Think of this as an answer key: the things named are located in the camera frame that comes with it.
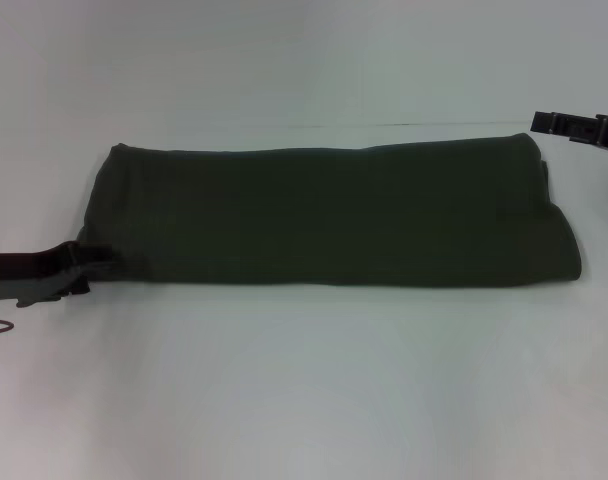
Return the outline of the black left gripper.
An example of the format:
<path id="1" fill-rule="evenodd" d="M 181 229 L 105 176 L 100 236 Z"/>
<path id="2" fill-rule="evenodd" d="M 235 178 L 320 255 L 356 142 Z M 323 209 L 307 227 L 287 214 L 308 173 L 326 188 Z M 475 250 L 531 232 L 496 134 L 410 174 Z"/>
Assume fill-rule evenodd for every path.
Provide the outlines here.
<path id="1" fill-rule="evenodd" d="M 73 241 L 40 252 L 0 254 L 0 300 L 16 300 L 17 307 L 28 307 L 88 293 L 86 268 L 115 260 L 109 246 Z"/>

